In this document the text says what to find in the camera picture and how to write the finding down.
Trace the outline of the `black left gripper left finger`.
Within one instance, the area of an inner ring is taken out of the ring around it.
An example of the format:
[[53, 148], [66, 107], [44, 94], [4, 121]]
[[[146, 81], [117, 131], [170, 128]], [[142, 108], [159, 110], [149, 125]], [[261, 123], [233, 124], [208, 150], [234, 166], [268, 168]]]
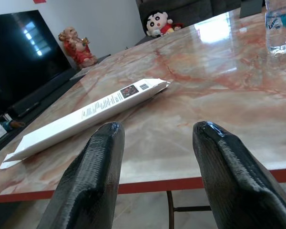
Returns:
[[63, 173], [40, 229], [112, 228], [124, 152], [119, 122], [100, 126]]

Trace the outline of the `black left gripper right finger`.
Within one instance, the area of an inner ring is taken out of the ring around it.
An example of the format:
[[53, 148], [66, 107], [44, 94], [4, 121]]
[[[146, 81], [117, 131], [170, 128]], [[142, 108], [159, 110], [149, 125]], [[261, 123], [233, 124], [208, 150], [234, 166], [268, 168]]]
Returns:
[[197, 122], [193, 149], [218, 228], [286, 229], [286, 192], [238, 136]]

